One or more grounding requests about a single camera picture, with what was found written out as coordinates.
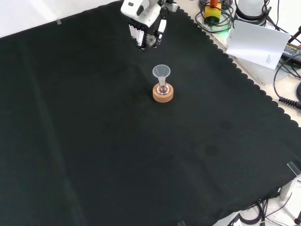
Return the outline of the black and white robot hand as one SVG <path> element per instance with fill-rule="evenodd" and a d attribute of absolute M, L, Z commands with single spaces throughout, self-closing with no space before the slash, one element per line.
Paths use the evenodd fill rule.
<path fill-rule="evenodd" d="M 129 18 L 132 41 L 139 49 L 156 48 L 166 28 L 163 13 L 166 0 L 125 0 L 121 13 Z"/>

